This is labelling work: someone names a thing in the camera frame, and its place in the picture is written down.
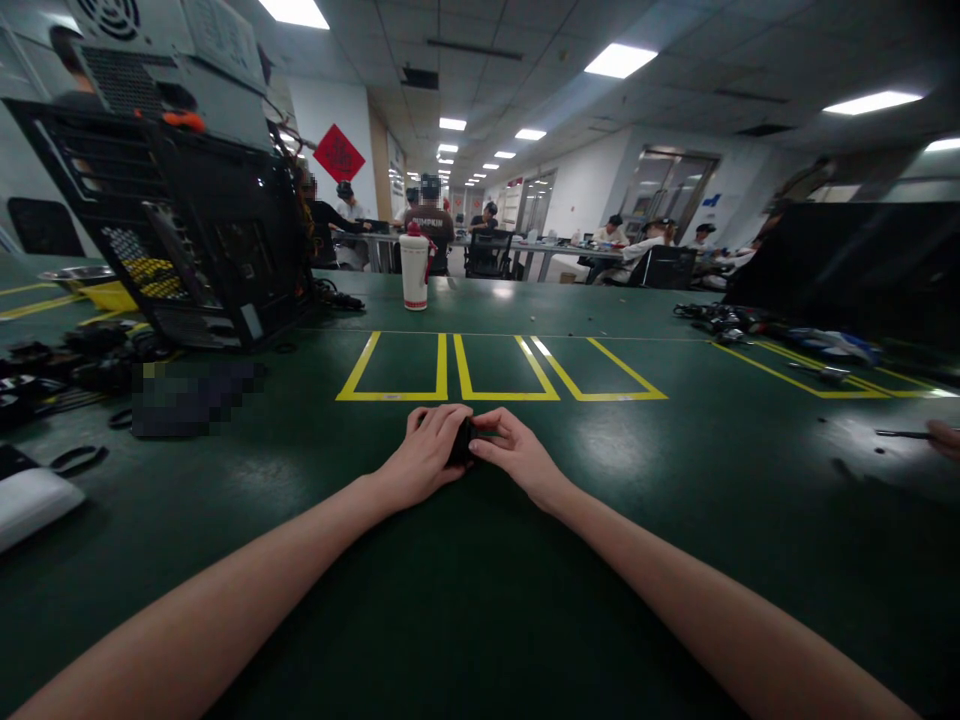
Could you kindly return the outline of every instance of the green workbench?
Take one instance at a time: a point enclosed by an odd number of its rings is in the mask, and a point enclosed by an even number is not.
[[[0,258],[0,289],[68,262]],[[399,276],[327,277],[366,312],[322,310],[283,336],[295,353],[256,356],[264,391],[209,437],[108,430],[118,400],[5,438],[40,462],[79,444],[110,456],[75,480],[87,503],[0,555],[0,715],[163,593],[378,467],[406,415],[438,402],[410,397],[460,401],[464,366],[470,392],[510,398],[575,483],[917,710],[956,703],[960,468],[872,430],[955,421],[960,399],[879,374],[822,397],[775,350],[733,354],[671,316],[708,295],[442,278],[411,313]],[[0,315],[58,292],[0,295]],[[86,301],[35,312],[0,324],[0,341],[53,340],[95,315]],[[211,715],[531,713],[740,716],[592,551],[480,467],[351,548]]]

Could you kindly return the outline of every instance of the white bottle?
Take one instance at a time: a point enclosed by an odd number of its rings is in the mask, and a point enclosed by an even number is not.
[[[403,306],[420,312],[427,309],[427,279],[437,246],[420,234],[420,226],[410,223],[400,236],[400,268],[403,273]]]

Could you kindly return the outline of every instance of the dark shirt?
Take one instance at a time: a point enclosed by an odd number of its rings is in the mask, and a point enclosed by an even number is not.
[[[483,225],[483,224],[484,224],[483,215],[474,215],[473,220],[470,221],[470,227],[473,227],[474,225]],[[496,218],[490,218],[490,222],[486,223],[487,230],[496,230],[498,224],[499,223],[497,223]]]
[[[337,252],[333,246],[333,237],[330,234],[330,223],[341,230],[353,233],[364,232],[363,223],[347,220],[322,200],[308,200],[310,215],[313,217],[313,257],[310,264],[313,267],[324,267],[337,262]]]
[[[453,218],[446,210],[435,205],[417,205],[407,210],[403,216],[403,226],[406,228],[411,222],[420,226],[420,232],[426,235],[437,246],[437,254],[430,266],[431,275],[445,275],[447,272],[447,248],[453,242]]]

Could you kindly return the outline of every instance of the screwdriver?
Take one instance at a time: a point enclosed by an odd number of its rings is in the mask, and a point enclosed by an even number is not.
[[[960,432],[960,428],[952,428],[953,430]],[[933,435],[930,433],[915,433],[915,432],[905,432],[902,430],[874,430],[877,435],[882,435],[883,437],[906,437],[911,440],[933,440]]]

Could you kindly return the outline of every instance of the white pad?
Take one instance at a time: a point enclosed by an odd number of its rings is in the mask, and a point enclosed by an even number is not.
[[[0,552],[66,515],[86,496],[46,468],[0,480]]]

